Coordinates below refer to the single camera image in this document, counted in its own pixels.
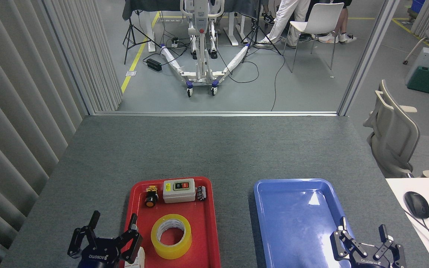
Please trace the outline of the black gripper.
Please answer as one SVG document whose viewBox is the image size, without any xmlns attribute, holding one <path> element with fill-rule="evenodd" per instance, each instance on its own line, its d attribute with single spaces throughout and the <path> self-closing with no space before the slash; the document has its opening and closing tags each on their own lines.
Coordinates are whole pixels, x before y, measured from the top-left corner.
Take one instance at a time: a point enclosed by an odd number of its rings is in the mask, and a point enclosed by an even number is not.
<svg viewBox="0 0 429 268">
<path fill-rule="evenodd" d="M 74 230 L 67 255 L 82 257 L 79 268 L 116 268 L 120 260 L 133 264 L 143 241 L 136 226 L 137 214 L 131 214 L 127 230 L 118 237 L 119 243 L 115 239 L 97 239 L 94 229 L 100 215 L 98 210 L 94 210 L 89 224 Z M 80 246 L 84 237 L 89 245 L 82 251 Z"/>
<path fill-rule="evenodd" d="M 391 268 L 391 265 L 406 267 L 404 246 L 396 243 L 392 236 L 388 235 L 384 224 L 381 224 L 378 230 L 382 245 L 373 256 L 368 256 L 363 246 L 349 234 L 346 217 L 341 217 L 340 225 L 330 236 L 335 260 L 348 259 L 351 268 Z M 388 250 L 392 252 L 393 263 L 384 255 Z"/>
</svg>

